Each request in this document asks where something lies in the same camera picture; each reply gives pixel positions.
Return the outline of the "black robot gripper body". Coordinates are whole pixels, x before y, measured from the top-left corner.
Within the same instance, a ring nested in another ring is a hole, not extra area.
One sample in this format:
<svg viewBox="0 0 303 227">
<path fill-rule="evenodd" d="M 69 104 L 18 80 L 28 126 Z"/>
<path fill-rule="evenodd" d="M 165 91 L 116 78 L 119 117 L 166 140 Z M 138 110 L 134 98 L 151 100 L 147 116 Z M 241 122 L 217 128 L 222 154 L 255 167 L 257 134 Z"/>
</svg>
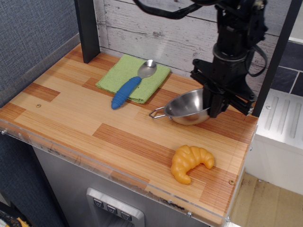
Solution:
<svg viewBox="0 0 303 227">
<path fill-rule="evenodd" d="M 208 85 L 213 94 L 222 94 L 244 115 L 253 110 L 257 96 L 246 82 L 246 76 L 254 56 L 254 50 L 244 50 L 239 55 L 227 55 L 215 46 L 213 62 L 194 59 L 191 77 Z"/>
</svg>

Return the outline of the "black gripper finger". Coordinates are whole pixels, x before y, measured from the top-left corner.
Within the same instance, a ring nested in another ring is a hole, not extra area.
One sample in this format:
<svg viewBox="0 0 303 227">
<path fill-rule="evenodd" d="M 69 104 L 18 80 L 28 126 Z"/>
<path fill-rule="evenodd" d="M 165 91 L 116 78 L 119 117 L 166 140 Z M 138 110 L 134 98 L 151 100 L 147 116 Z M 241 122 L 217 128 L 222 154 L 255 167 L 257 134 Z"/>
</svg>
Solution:
<svg viewBox="0 0 303 227">
<path fill-rule="evenodd" d="M 208 87 L 208 85 L 204 85 L 203 87 L 203 108 L 211 111 L 211 107 L 213 104 L 214 94 Z"/>
<path fill-rule="evenodd" d="M 221 112 L 225 112 L 229 106 L 229 100 L 222 94 L 212 94 L 209 116 L 216 118 Z"/>
</svg>

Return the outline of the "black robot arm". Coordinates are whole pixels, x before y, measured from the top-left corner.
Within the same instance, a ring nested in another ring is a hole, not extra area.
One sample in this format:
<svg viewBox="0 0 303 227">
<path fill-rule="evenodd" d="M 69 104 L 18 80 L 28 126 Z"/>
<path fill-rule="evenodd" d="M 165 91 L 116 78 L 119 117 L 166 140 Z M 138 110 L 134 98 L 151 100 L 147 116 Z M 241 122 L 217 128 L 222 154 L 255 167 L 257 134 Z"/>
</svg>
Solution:
<svg viewBox="0 0 303 227">
<path fill-rule="evenodd" d="M 213 62 L 193 60 L 191 77 L 203 85 L 203 106 L 216 118 L 232 105 L 249 115 L 257 96 L 246 82 L 246 76 L 258 77 L 264 71 L 251 72 L 255 53 L 264 62 L 267 56 L 258 47 L 265 39 L 265 0 L 197 0 L 201 6 L 214 4 L 217 10 L 218 39 L 213 47 Z"/>
</svg>

